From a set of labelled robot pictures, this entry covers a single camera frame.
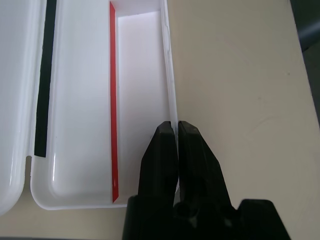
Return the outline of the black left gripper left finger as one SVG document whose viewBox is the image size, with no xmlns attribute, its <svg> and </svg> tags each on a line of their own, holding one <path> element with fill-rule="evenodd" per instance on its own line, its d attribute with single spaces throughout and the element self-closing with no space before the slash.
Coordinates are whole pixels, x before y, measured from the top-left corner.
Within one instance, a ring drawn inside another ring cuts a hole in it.
<svg viewBox="0 0 320 240">
<path fill-rule="evenodd" d="M 136 201 L 152 208 L 172 206 L 178 183 L 178 151 L 170 121 L 155 130 L 142 157 Z"/>
</svg>

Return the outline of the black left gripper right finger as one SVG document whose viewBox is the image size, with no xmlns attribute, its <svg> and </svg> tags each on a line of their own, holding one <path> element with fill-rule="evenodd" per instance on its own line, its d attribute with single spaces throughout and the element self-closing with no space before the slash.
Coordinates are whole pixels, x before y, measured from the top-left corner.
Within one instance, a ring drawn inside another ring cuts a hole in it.
<svg viewBox="0 0 320 240">
<path fill-rule="evenodd" d="M 231 204 L 218 159 L 194 125 L 178 123 L 180 199 L 192 210 L 212 208 L 220 216 L 232 217 Z"/>
</svg>

